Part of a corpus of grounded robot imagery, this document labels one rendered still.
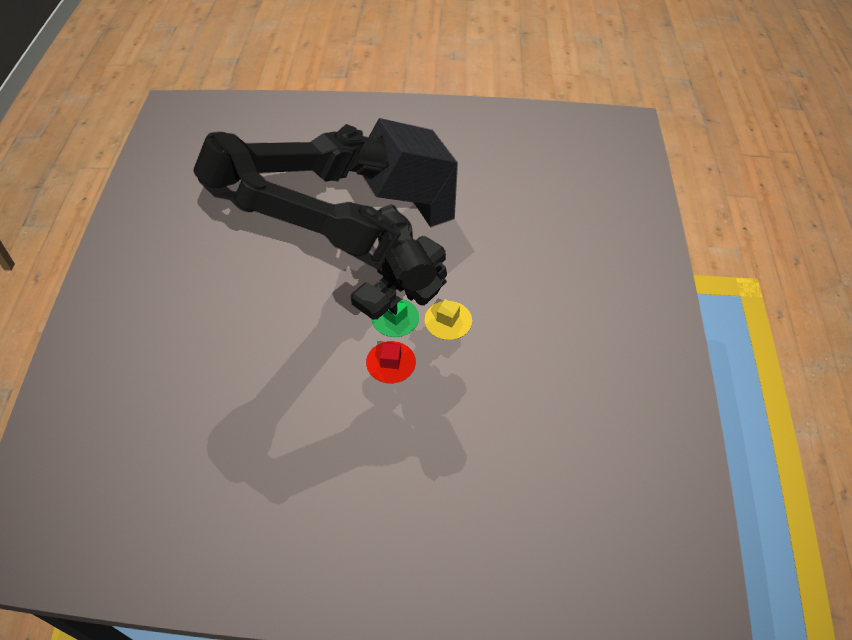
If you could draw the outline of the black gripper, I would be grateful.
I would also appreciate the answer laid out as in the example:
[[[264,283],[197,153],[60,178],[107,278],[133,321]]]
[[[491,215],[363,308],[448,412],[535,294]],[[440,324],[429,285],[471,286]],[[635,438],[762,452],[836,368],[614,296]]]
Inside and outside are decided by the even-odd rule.
[[[446,260],[446,252],[441,245],[426,236],[421,236],[417,240],[433,264],[443,263]],[[380,284],[371,285],[366,282],[351,294],[352,305],[373,320],[379,319],[388,309],[396,315],[398,310],[396,303],[402,300],[396,296],[396,277],[390,265],[383,263],[377,272],[383,275],[383,278],[379,280]]]

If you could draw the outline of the red circle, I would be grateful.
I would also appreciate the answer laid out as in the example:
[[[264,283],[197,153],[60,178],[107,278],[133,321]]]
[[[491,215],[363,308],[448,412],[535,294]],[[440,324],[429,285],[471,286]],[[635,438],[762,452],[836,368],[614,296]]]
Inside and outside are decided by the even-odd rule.
[[[381,368],[380,355],[383,343],[401,345],[399,369]],[[366,366],[373,378],[383,383],[398,383],[407,379],[414,371],[416,358],[413,351],[403,343],[388,341],[376,345],[368,354]]]

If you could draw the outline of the yellow circle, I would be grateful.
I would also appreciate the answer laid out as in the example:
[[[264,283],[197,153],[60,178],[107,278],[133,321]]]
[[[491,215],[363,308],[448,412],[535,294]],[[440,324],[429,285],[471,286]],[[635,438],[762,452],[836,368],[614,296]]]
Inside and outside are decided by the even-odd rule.
[[[437,322],[437,310],[443,301],[432,305],[425,314],[425,326],[427,330],[437,338],[444,340],[454,340],[464,336],[471,328],[472,316],[469,310],[458,302],[451,301],[460,305],[460,316],[453,327],[446,326]]]

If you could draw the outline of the green cube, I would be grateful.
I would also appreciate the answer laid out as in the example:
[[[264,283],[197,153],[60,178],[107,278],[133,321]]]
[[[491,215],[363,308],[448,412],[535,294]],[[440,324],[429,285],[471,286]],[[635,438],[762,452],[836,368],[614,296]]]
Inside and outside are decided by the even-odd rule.
[[[397,314],[394,315],[389,309],[385,312],[384,318],[392,322],[394,325],[398,325],[406,316],[407,316],[407,304],[400,301],[397,303]]]

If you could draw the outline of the red cube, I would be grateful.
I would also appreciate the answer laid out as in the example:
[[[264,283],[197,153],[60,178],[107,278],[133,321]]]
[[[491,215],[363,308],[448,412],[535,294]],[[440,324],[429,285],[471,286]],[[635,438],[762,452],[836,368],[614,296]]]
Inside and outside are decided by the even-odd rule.
[[[383,343],[380,355],[381,368],[399,369],[401,345]]]

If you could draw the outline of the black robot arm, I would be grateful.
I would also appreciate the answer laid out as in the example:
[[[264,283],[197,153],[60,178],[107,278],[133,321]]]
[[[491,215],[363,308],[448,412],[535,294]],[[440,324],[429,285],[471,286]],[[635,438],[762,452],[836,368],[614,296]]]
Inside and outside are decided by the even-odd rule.
[[[441,262],[432,264],[420,242],[413,239],[410,221],[395,205],[376,210],[352,202],[331,204],[266,182],[259,174],[314,171],[325,182],[338,182],[349,171],[372,179],[389,165],[384,135],[365,137],[362,130],[345,124],[338,132],[323,133],[311,142],[245,143],[235,134],[212,132],[193,171],[214,197],[230,200],[242,211],[256,211],[325,235],[334,247],[377,270],[388,263],[396,277],[395,288],[424,306],[446,283],[446,267]],[[227,187],[239,180],[236,192]],[[377,238],[379,245],[372,255],[369,251]]]

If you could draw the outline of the yellow cube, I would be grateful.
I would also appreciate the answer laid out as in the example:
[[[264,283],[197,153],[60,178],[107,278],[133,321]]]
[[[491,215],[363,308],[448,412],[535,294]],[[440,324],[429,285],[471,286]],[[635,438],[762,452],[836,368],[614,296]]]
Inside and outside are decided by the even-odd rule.
[[[444,299],[437,310],[437,322],[453,327],[460,316],[460,305]]]

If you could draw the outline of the green circle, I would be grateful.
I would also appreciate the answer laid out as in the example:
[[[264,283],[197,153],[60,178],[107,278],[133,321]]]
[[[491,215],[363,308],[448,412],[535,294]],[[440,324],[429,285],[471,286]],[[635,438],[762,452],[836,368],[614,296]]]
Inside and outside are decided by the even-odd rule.
[[[372,320],[373,326],[381,334],[389,337],[401,337],[411,333],[418,325],[419,312],[409,301],[402,299],[407,304],[407,316],[396,326],[382,315],[377,320]]]

